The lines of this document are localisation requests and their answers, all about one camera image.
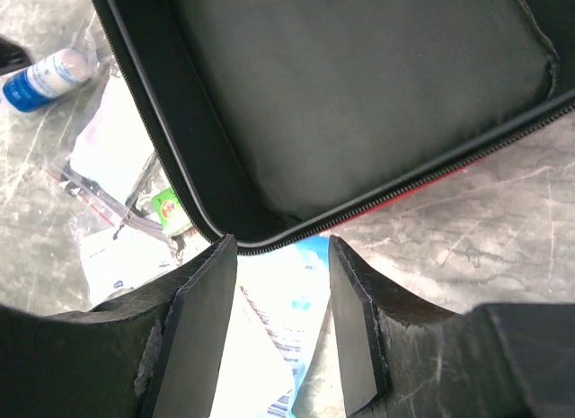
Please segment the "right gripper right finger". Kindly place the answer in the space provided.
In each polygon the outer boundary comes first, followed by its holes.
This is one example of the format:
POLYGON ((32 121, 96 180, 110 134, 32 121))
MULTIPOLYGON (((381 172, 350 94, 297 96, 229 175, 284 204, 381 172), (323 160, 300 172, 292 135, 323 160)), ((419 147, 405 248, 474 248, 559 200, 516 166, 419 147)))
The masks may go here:
POLYGON ((330 240, 349 417, 571 417, 574 307, 488 303, 459 315, 330 240))

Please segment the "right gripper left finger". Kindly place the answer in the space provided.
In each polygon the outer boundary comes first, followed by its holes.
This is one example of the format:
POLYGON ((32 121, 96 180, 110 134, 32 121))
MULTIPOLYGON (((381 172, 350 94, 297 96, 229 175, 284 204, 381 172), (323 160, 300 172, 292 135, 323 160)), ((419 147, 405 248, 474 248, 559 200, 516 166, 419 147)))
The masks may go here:
POLYGON ((209 416, 236 270, 237 244, 225 236, 85 312, 2 307, 2 416, 209 416))

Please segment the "small green box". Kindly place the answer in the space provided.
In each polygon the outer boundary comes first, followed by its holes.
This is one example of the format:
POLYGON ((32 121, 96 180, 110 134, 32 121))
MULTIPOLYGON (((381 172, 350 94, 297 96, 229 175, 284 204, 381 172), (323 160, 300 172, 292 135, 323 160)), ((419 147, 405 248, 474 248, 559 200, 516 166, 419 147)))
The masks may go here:
POLYGON ((167 236, 178 236, 192 228, 191 221, 172 187, 157 193, 152 198, 152 203, 167 236))

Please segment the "red black medicine case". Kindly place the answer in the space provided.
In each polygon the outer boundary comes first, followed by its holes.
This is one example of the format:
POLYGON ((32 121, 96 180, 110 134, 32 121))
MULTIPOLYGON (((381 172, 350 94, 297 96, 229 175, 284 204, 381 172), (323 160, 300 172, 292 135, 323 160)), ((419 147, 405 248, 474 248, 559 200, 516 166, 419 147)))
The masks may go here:
POLYGON ((574 108, 574 0, 91 0, 193 226, 262 253, 574 108))

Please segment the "blue white small bottle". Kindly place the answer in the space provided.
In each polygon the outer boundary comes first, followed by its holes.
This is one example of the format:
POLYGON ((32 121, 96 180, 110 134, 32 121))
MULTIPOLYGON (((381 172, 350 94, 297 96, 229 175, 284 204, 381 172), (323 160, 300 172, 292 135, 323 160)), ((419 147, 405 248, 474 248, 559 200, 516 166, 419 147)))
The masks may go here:
POLYGON ((11 76, 1 94, 19 112, 36 111, 80 87, 92 70, 81 51, 61 49, 11 76))

